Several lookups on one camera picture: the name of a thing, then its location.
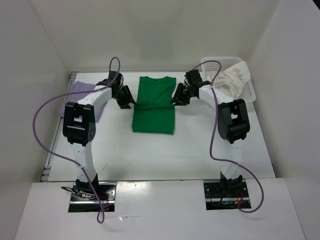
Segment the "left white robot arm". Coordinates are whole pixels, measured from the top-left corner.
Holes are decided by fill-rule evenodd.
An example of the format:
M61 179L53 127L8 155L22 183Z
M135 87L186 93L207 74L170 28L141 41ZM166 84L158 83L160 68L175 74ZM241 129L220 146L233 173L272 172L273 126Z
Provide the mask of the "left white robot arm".
M127 85L107 88L100 85L84 98L65 105L62 133L71 145L76 161L75 190L82 191L89 200L100 194L92 154L92 141L96 135L95 113L111 99L115 99L121 109L130 109L130 104L136 103Z

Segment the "green t shirt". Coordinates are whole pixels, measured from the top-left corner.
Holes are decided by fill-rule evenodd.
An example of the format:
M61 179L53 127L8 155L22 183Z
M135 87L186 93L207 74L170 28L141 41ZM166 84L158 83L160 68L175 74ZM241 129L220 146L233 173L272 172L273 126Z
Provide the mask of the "green t shirt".
M176 88L175 77L139 78L132 131L135 133L172 135L175 130L175 106L171 103Z

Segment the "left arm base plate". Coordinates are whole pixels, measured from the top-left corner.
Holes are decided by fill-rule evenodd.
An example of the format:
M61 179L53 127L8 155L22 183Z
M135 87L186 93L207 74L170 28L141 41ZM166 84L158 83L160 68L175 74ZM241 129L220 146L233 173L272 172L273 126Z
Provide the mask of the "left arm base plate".
M104 212L115 211L116 183L102 182L97 191L98 197L103 205ZM62 187L70 192L69 213L98 213L101 208L93 192L76 190L76 185L71 187Z

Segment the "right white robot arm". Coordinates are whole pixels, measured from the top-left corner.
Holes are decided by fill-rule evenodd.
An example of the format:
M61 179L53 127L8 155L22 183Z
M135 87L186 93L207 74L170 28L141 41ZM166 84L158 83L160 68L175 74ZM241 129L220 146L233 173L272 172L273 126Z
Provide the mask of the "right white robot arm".
M193 97L206 101L214 110L214 124L209 144L209 156L217 162L225 163L226 168L220 172L219 191L225 197L232 196L243 180L239 169L254 175L241 164L243 142L251 129L246 103L243 99L219 102L218 95L209 82L187 85L179 83L171 100L176 106L190 104ZM228 157L217 158L213 155L213 144L216 133L228 142Z

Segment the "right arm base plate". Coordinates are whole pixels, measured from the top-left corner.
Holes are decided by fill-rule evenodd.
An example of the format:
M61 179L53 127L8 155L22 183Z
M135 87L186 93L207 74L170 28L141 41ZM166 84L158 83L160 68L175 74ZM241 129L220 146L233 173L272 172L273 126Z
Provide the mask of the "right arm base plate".
M204 196L206 210L233 210L238 208L250 209L250 197L247 184L243 180L241 186L223 191L218 180L204 181Z

